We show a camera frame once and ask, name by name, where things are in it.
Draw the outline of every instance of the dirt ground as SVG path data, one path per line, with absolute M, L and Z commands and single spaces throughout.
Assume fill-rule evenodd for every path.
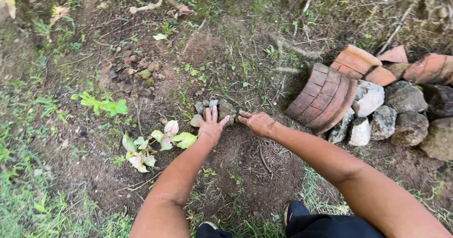
M 153 183 L 143 182 L 182 150 L 155 153 L 160 170 L 139 173 L 127 162 L 114 163 L 115 157 L 125 154 L 122 134 L 148 137 L 163 129 L 162 116 L 178 120 L 180 131 L 196 134 L 189 121 L 196 113 L 194 103 L 204 99 L 233 99 L 237 109 L 265 111 L 287 126 L 313 134 L 283 114 L 303 88 L 313 63 L 330 65 L 346 44 L 376 54 L 412 3 L 414 9 L 389 47 L 405 44 L 410 62 L 428 52 L 451 55 L 453 51 L 451 24 L 438 17 L 449 0 L 310 0 L 305 13 L 308 0 L 176 0 L 196 13 L 174 19 L 176 9 L 168 1 L 151 11 L 129 12 L 132 6 L 157 1 L 36 0 L 23 21 L 19 16 L 18 23 L 1 22 L 1 92 L 22 105 L 6 101 L 0 121 L 22 120 L 15 108 L 25 116 L 30 115 L 25 114 L 28 108 L 36 113 L 34 119 L 16 122 L 14 136 L 27 139 L 41 164 L 52 167 L 53 195 L 66 191 L 68 202 L 73 202 L 76 191 L 86 189 L 100 211 L 116 213 L 126 207 L 127 215 L 134 217 Z M 27 22 L 31 17 L 48 24 L 56 6 L 70 7 L 71 19 L 60 18 L 49 33 Z M 295 34 L 293 21 L 298 27 Z M 168 32 L 165 25 L 174 26 L 173 31 L 167 40 L 156 41 L 153 36 Z M 279 52 L 275 39 L 320 55 Z M 78 49 L 75 42 L 81 44 Z M 130 76 L 126 50 L 141 60 L 158 62 L 160 77 L 157 73 L 153 80 Z M 109 63 L 117 72 L 115 78 L 108 72 Z M 198 74 L 186 72 L 186 64 Z M 282 67 L 297 73 L 281 72 Z M 84 91 L 97 99 L 106 93 L 115 101 L 126 99 L 129 113 L 95 115 L 80 100 L 71 99 Z M 58 99 L 57 110 L 49 115 L 43 104 L 35 102 L 47 96 Z M 66 120 L 59 118 L 62 113 Z M 46 136 L 40 137 L 36 128 Z M 365 147 L 339 146 L 391 177 L 453 230 L 451 162 L 387 140 Z M 160 145 L 151 147 L 158 150 Z M 272 173 L 263 165 L 260 151 Z M 192 228 L 204 220 L 241 226 L 254 218 L 281 225 L 284 205 L 302 199 L 313 212 L 352 213 L 337 189 L 306 163 L 235 123 L 225 128 L 207 158 L 185 210 Z

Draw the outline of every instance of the hand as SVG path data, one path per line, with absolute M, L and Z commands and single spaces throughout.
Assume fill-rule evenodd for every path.
M 212 145 L 217 144 L 220 139 L 220 134 L 222 134 L 223 127 L 230 119 L 230 115 L 224 117 L 219 123 L 217 123 L 217 106 L 212 108 L 205 109 L 206 112 L 206 121 L 203 118 L 200 118 L 200 130 L 198 130 L 198 137 L 201 139 L 209 140 Z
M 238 117 L 239 121 L 247 125 L 250 130 L 252 130 L 253 134 L 259 137 L 269 138 L 272 132 L 273 124 L 278 124 L 278 122 L 270 118 L 264 112 L 248 113 L 241 110 L 239 114 L 241 115 Z

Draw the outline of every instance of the person's left hand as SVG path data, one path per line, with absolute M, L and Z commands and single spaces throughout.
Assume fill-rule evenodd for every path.
M 220 139 L 220 134 L 222 134 L 223 127 L 230 119 L 230 115 L 227 115 L 224 119 L 222 119 L 219 123 L 217 123 L 217 106 L 212 108 L 205 109 L 206 112 L 206 121 L 200 117 L 200 130 L 198 131 L 198 138 L 203 140 L 208 140 L 212 145 L 217 144 Z

